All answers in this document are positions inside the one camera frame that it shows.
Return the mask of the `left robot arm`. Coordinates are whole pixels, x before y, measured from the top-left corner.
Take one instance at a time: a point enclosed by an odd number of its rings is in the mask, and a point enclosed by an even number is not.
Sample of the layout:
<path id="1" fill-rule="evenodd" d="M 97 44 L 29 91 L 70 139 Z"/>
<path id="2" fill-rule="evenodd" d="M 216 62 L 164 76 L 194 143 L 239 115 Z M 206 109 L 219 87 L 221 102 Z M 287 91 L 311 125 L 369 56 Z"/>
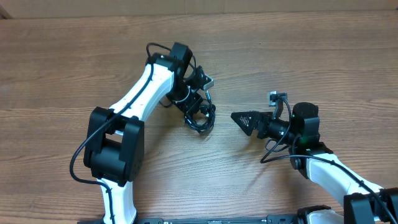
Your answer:
<path id="1" fill-rule="evenodd" d="M 187 45 L 174 43 L 168 54 L 148 53 L 137 83 L 108 109 L 90 115 L 87 138 L 79 147 L 83 163 L 103 194 L 105 213 L 98 223 L 134 223 L 133 182 L 144 160 L 144 126 L 157 103 L 166 97 L 183 113 L 185 124 L 200 134 L 215 122 L 215 105 L 207 76 Z"/>

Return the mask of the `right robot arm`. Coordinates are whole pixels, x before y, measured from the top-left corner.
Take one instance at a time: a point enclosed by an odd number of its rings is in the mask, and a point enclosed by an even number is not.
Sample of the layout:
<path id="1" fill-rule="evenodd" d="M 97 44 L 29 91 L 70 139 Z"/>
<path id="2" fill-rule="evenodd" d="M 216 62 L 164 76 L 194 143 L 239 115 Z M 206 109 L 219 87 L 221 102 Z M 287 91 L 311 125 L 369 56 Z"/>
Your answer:
<path id="1" fill-rule="evenodd" d="M 284 144 L 292 167 L 343 207 L 342 215 L 325 205 L 301 208 L 293 223 L 397 223 L 397 189 L 362 178 L 320 141 L 318 106 L 297 103 L 290 109 L 289 120 L 282 121 L 282 105 L 277 103 L 274 112 L 234 112 L 231 118 L 248 136 L 256 130 L 259 139 Z"/>

